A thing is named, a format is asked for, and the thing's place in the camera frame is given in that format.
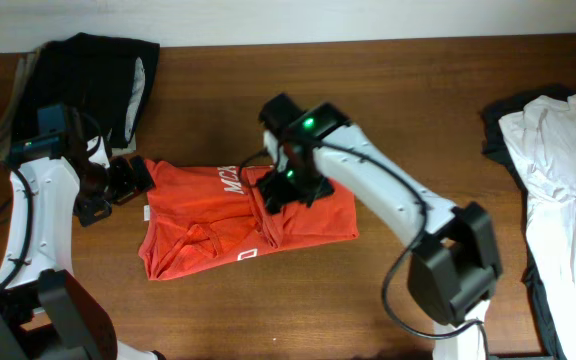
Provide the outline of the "red printed t-shirt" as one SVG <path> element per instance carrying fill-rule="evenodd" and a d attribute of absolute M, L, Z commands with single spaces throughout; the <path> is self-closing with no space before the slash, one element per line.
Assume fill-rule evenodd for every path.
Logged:
<path fill-rule="evenodd" d="M 270 173 L 268 166 L 145 165 L 154 187 L 147 193 L 149 225 L 138 254 L 150 280 L 359 236 L 354 195 L 340 184 L 312 205 L 293 202 L 270 214 L 253 185 Z"/>

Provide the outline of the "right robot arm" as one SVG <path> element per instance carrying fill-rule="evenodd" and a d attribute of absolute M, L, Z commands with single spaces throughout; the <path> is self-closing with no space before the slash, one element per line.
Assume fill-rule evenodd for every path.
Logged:
<path fill-rule="evenodd" d="M 265 209 L 311 206 L 331 195 L 334 183 L 342 185 L 404 246 L 381 285 L 388 317 L 434 341 L 436 359 L 490 358 L 484 321 L 503 268 L 487 211 L 476 202 L 459 207 L 416 181 L 329 102 L 303 110 L 281 93 L 263 105 L 259 121 L 274 165 L 255 184 Z M 406 324 L 390 304 L 389 287 L 403 265 L 411 297 L 434 323 L 431 333 Z"/>

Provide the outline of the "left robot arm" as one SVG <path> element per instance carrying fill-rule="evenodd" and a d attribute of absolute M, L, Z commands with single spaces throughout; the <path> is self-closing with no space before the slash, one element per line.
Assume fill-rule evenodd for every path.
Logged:
<path fill-rule="evenodd" d="M 104 308 L 75 279 L 72 221 L 90 226 L 153 189 L 142 157 L 108 159 L 85 140 L 84 115 L 64 104 L 37 112 L 33 133 L 4 152 L 13 190 L 0 266 L 0 359 L 150 359 L 120 341 Z"/>

